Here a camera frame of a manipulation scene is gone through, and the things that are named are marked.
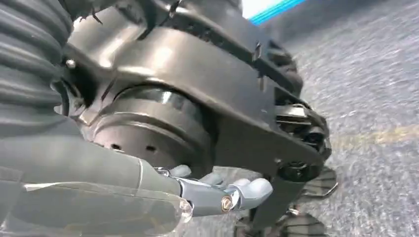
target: wheel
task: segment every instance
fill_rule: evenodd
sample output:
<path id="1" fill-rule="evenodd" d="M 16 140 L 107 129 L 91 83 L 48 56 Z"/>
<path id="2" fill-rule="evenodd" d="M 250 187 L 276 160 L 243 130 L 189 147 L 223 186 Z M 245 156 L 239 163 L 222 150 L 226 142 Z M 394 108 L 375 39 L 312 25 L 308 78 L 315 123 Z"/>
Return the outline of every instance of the wheel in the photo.
<path id="1" fill-rule="evenodd" d="M 293 84 L 294 91 L 292 93 L 299 97 L 304 85 L 302 77 L 298 74 L 297 63 L 292 55 L 284 49 L 270 45 L 268 52 L 269 60 L 275 64 L 277 70 L 280 71 Z"/>

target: floor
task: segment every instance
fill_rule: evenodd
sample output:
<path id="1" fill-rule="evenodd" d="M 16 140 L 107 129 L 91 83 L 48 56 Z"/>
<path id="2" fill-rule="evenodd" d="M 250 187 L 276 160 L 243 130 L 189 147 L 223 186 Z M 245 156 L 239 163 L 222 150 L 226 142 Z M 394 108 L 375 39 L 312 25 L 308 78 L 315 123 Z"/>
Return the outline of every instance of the floor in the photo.
<path id="1" fill-rule="evenodd" d="M 332 131 L 340 188 L 303 209 L 332 237 L 419 237 L 419 1 L 307 0 L 265 27 Z M 236 217 L 196 218 L 185 236 L 230 237 Z"/>

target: screw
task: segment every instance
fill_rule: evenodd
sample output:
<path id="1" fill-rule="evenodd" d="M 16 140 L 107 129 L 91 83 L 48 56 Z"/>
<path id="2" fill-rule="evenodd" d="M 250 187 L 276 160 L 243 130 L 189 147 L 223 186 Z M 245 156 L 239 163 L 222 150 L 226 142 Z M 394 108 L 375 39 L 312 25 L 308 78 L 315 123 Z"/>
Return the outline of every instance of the screw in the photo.
<path id="1" fill-rule="evenodd" d="M 74 68 L 76 68 L 77 64 L 73 59 L 69 59 L 69 60 L 66 61 L 66 66 L 69 69 L 74 69 Z"/>
<path id="2" fill-rule="evenodd" d="M 221 199 L 221 210 L 222 212 L 228 212 L 233 207 L 233 201 L 230 196 L 224 196 Z"/>

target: blue object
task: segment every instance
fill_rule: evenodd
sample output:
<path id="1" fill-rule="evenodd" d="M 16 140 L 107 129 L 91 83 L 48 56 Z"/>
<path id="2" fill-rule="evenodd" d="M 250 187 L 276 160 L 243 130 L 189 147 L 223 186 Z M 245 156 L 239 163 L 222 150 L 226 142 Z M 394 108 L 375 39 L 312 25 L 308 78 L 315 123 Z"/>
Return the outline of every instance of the blue object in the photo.
<path id="1" fill-rule="evenodd" d="M 269 19 L 288 11 L 289 9 L 297 6 L 298 4 L 304 2 L 305 0 L 282 0 L 279 3 L 267 8 L 261 13 L 258 13 L 257 15 L 249 18 L 249 21 L 251 21 L 255 25 L 260 25 Z"/>

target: clear plastic part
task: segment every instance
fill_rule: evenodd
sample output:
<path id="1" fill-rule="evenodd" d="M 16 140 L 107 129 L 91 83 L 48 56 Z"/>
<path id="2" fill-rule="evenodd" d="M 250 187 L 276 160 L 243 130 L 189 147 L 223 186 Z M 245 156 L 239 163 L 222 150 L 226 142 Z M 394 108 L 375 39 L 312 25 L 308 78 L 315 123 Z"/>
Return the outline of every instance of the clear plastic part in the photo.
<path id="1" fill-rule="evenodd" d="M 5 170 L 0 167 L 2 237 L 176 237 L 192 218 L 189 203 L 171 194 L 80 182 L 22 184 L 1 179 Z M 6 199 L 7 186 L 15 192 Z"/>

